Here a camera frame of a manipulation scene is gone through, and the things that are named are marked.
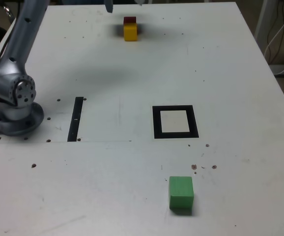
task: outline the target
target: black square frame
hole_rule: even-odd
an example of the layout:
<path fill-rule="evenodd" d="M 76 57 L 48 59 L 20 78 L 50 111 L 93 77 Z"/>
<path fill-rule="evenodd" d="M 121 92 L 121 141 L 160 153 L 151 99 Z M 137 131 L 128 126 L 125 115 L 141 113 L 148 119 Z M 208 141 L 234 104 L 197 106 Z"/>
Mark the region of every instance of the black square frame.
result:
<path fill-rule="evenodd" d="M 198 128 L 192 105 L 184 106 L 153 106 L 153 126 L 155 139 L 185 139 L 198 138 Z M 170 132 L 163 133 L 161 111 L 186 111 L 190 132 Z"/>

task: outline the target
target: wooden block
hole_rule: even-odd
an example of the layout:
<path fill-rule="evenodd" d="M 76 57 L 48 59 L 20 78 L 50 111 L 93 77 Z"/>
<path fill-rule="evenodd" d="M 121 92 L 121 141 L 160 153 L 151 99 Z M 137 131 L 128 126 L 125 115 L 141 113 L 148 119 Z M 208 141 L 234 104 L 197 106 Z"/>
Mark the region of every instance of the wooden block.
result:
<path fill-rule="evenodd" d="M 123 18 L 123 24 L 136 23 L 136 22 L 137 22 L 137 18 L 135 16 L 125 16 Z"/>
<path fill-rule="evenodd" d="M 125 23 L 123 25 L 124 41 L 138 40 L 138 25 L 137 23 Z"/>
<path fill-rule="evenodd" d="M 170 209 L 192 209 L 194 197 L 191 177 L 170 177 Z"/>

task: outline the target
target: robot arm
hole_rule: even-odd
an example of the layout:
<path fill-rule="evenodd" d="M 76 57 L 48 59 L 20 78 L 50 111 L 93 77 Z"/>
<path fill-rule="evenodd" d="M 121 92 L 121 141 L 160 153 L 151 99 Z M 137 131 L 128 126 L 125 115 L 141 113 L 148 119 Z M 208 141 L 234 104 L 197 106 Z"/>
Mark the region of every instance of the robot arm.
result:
<path fill-rule="evenodd" d="M 32 131 L 44 118 L 34 103 L 35 82 L 25 63 L 47 10 L 49 0 L 27 0 L 0 58 L 0 133 L 14 136 Z"/>

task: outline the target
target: yellow cube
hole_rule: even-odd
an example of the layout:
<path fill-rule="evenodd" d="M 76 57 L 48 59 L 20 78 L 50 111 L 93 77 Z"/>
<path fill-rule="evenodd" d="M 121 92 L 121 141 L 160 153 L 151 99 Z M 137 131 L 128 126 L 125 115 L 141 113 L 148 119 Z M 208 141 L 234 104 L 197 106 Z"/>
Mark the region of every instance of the yellow cube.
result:
<path fill-rule="evenodd" d="M 123 25 L 124 41 L 138 40 L 138 25 L 137 23 L 125 23 Z"/>

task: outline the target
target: table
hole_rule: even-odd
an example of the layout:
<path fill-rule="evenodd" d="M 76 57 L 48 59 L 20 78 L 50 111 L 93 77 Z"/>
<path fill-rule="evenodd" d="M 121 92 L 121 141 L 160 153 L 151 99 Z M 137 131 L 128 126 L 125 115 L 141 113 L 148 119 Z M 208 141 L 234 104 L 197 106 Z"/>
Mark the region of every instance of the table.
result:
<path fill-rule="evenodd" d="M 0 136 L 0 236 L 284 235 L 284 95 L 235 3 L 49 6 L 26 69 L 45 120 Z M 173 105 L 199 138 L 154 138 Z M 193 177 L 191 214 L 169 210 L 170 176 Z"/>

